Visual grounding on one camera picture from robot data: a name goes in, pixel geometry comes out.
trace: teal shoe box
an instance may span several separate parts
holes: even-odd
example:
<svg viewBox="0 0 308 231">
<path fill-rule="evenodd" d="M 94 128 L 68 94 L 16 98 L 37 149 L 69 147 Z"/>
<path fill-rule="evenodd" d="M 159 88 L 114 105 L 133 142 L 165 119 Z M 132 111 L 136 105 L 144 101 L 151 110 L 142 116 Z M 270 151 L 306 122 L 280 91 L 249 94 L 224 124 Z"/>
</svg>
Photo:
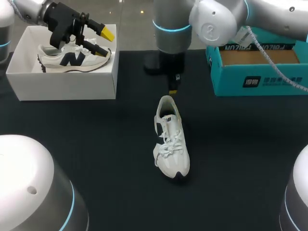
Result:
<svg viewBox="0 0 308 231">
<path fill-rule="evenodd" d="M 293 50 L 267 51 L 292 81 L 308 87 L 308 44 Z M 308 95 L 285 83 L 259 51 L 220 51 L 207 47 L 206 57 L 217 96 Z"/>
<path fill-rule="evenodd" d="M 296 40 L 287 37 L 279 36 L 260 28 L 252 27 L 253 33 L 257 36 L 258 42 L 265 50 L 292 50 L 295 46 Z M 225 46 L 219 47 L 222 50 L 231 51 L 258 51 L 255 44 L 250 44 L 247 48 L 241 47 L 234 41 L 230 41 Z"/>
</svg>

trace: black table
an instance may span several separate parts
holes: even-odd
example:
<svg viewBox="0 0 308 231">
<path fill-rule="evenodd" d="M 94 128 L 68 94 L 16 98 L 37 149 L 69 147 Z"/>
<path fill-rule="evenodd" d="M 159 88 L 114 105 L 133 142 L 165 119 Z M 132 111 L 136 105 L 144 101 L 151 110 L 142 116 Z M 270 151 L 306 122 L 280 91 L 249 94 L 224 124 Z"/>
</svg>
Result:
<svg viewBox="0 0 308 231">
<path fill-rule="evenodd" d="M 188 51 L 174 98 L 191 170 L 174 184 L 154 166 L 167 82 L 145 75 L 147 53 L 120 53 L 116 100 L 19 102 L 1 76 L 0 135 L 51 152 L 87 203 L 90 231 L 279 231 L 284 189 L 308 144 L 308 98 L 216 97 L 205 51 Z"/>
</svg>

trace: white sneaker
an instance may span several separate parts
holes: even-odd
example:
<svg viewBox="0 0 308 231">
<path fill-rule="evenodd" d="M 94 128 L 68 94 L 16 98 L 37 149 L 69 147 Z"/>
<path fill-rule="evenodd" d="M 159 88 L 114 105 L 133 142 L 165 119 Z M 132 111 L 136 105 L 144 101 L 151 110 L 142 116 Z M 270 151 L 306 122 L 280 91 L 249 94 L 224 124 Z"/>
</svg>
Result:
<svg viewBox="0 0 308 231">
<path fill-rule="evenodd" d="M 153 150 L 155 165 L 170 178 L 185 177 L 190 168 L 181 117 L 171 96 L 163 96 L 154 117 L 158 135 Z"/>
<path fill-rule="evenodd" d="M 87 39 L 87 41 L 96 44 L 96 39 Z M 89 50 L 72 42 L 65 44 L 61 50 L 39 45 L 38 61 L 44 73 L 90 72 L 101 68 L 110 59 L 111 50 L 107 47 L 102 48 L 108 51 L 106 57 L 93 55 Z"/>
</svg>

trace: shoe insole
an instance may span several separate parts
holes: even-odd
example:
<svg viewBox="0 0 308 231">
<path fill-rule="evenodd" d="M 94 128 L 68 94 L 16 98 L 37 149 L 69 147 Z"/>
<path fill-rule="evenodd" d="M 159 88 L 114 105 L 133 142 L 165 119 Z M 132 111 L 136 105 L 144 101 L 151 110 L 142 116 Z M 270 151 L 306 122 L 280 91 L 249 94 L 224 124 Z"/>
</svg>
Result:
<svg viewBox="0 0 308 231">
<path fill-rule="evenodd" d="M 172 110 L 165 110 L 165 111 L 161 111 L 160 112 L 160 117 L 161 118 L 163 118 L 164 116 L 167 116 L 167 115 L 175 115 L 175 113 Z"/>
</svg>

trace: shoe box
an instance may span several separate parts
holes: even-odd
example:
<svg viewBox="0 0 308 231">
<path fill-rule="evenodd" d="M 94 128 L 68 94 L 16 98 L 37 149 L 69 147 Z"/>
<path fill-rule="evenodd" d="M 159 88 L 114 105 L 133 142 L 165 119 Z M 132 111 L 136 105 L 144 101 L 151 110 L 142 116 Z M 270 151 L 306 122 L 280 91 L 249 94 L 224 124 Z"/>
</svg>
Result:
<svg viewBox="0 0 308 231">
<path fill-rule="evenodd" d="M 295 46 L 296 40 L 290 39 L 284 36 L 276 35 L 273 33 L 270 33 L 268 31 L 262 30 L 260 28 L 252 27 L 251 28 L 253 33 L 255 34 L 258 42 L 261 44 L 262 48 L 265 50 L 292 50 L 292 48 Z M 248 30 L 246 27 L 242 27 L 237 35 L 244 36 L 240 39 L 245 39 L 246 33 L 248 33 Z M 258 51 L 257 46 L 253 43 L 251 37 L 249 36 L 249 41 L 251 42 L 249 46 L 243 47 L 237 44 L 235 41 L 229 41 L 228 44 L 219 47 L 220 51 Z"/>
<path fill-rule="evenodd" d="M 308 44 L 292 50 L 266 50 L 279 70 L 293 82 L 308 86 Z M 227 51 L 207 47 L 207 63 L 217 96 L 307 95 L 274 71 L 260 51 Z"/>
<path fill-rule="evenodd" d="M 116 98 L 119 63 L 116 25 L 106 25 L 115 39 L 109 42 L 85 27 L 86 39 L 111 49 L 110 60 L 92 72 L 43 73 L 38 46 L 50 46 L 51 32 L 43 26 L 28 26 L 8 66 L 7 78 L 20 101 L 103 100 Z"/>
</svg>

